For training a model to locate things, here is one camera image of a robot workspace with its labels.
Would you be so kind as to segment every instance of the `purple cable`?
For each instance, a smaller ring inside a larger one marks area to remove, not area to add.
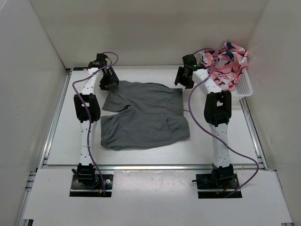
[[[86,80],[89,80],[90,78],[93,77],[93,75],[97,74],[99,71],[101,71],[102,69],[105,69],[105,68],[108,68],[108,67],[112,67],[114,66],[117,62],[118,62],[118,55],[116,53],[113,53],[113,52],[103,52],[102,54],[105,54],[105,53],[111,53],[111,54],[114,54],[116,56],[116,61],[113,63],[113,64],[110,64],[110,65],[107,65],[107,66],[104,66],[98,70],[96,70],[95,72],[93,72],[90,76],[86,77],[85,79],[81,79],[81,80],[77,80],[75,81],[74,83],[72,83],[72,87],[76,93],[76,95],[79,97],[80,101],[82,102],[82,104],[84,105],[85,107],[85,110],[87,112],[87,115],[88,115],[88,118],[89,118],[89,129],[88,129],[88,134],[87,134],[87,148],[88,148],[88,152],[89,152],[89,155],[90,155],[90,158],[91,158],[91,161],[94,165],[94,167],[97,169],[97,171],[99,172],[99,176],[102,180],[102,185],[103,185],[103,194],[105,195],[105,186],[104,186],[104,180],[103,180],[103,175],[99,169],[99,167],[97,166],[97,163],[95,162],[92,154],[91,154],[91,149],[90,149],[90,141],[89,141],[89,137],[90,137],[90,130],[91,130],[91,127],[92,127],[92,118],[91,118],[91,114],[90,114],[90,111],[88,109],[88,106],[86,105],[85,101],[83,100],[83,98],[80,96],[80,93],[77,91],[77,89],[75,88],[75,84],[76,83],[79,83],[79,82],[82,82],[82,81],[86,81]]]
[[[256,162],[256,160],[254,160],[254,159],[252,159],[252,158],[250,158],[250,157],[248,157],[248,156],[246,156],[246,155],[243,155],[243,154],[241,154],[241,153],[238,153],[238,152],[236,152],[236,151],[234,151],[231,147],[229,147],[227,144],[226,144],[226,142],[224,142],[222,139],[220,139],[219,137],[217,137],[216,135],[214,135],[214,134],[212,134],[212,133],[210,133],[208,130],[206,130],[198,121],[197,121],[197,119],[194,117],[194,115],[193,115],[193,113],[192,113],[192,109],[191,109],[191,104],[190,104],[190,102],[191,102],[191,96],[192,96],[192,94],[193,94],[193,92],[197,89],[197,87],[199,87],[201,84],[203,84],[204,82],[206,82],[209,78],[210,78],[210,76],[212,75],[212,73],[214,72],[214,70],[215,70],[215,68],[216,68],[216,66],[217,66],[217,62],[218,62],[218,51],[217,50],[214,50],[214,49],[212,49],[212,48],[203,48],[203,49],[200,49],[200,50],[198,50],[198,51],[196,51],[194,54],[196,54],[196,53],[198,53],[198,52],[200,52],[200,51],[203,51],[203,50],[213,50],[213,51],[215,51],[216,52],[216,54],[217,54],[217,59],[216,59],[216,61],[215,61],[215,64],[214,64],[214,67],[212,68],[212,70],[211,70],[211,72],[209,73],[209,75],[207,76],[207,78],[205,78],[204,80],[202,80],[199,84],[197,84],[193,89],[192,89],[192,91],[190,92],[190,94],[189,94],[189,97],[188,97],[188,108],[189,108],[189,112],[190,112],[190,115],[191,115],[191,117],[192,117],[192,119],[194,120],[194,122],[206,133],[206,134],[209,134],[209,135],[211,135],[212,137],[214,137],[215,139],[218,139],[220,142],[222,142],[230,151],[232,151],[233,153],[235,153],[235,154],[237,154],[237,155],[239,155],[239,156],[242,156],[242,157],[244,157],[244,158],[246,158],[246,159],[249,159],[249,160],[252,160],[253,162],[255,162],[255,164],[256,164],[256,171],[255,171],[255,173],[246,181],[246,182],[244,182],[241,186],[239,186],[238,188],[236,188],[234,191],[232,191],[231,193],[229,193],[228,195],[226,195],[225,196],[225,198],[228,198],[229,196],[231,196],[233,193],[235,193],[237,190],[239,190],[239,189],[241,189],[243,186],[245,186],[247,183],[249,183],[249,181],[250,180],[252,180],[255,176],[256,176],[256,174],[258,173],[258,171],[259,171],[259,165],[258,165],[258,163]]]

